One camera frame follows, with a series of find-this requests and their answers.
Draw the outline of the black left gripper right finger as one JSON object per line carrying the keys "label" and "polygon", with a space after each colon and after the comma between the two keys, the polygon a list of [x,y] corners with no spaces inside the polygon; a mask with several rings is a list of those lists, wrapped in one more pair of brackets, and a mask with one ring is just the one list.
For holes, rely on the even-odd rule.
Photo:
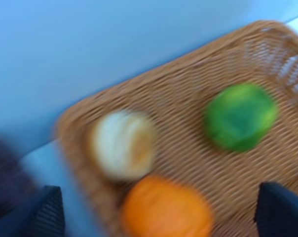
{"label": "black left gripper right finger", "polygon": [[275,182],[261,183],[254,222],[260,237],[298,237],[298,195]]}

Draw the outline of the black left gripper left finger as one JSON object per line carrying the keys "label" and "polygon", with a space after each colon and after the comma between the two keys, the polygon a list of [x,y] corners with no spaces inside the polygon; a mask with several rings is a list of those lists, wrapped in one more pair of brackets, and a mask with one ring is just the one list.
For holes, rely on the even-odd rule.
{"label": "black left gripper left finger", "polygon": [[61,188],[44,186],[26,203],[0,218],[0,237],[64,237]]}

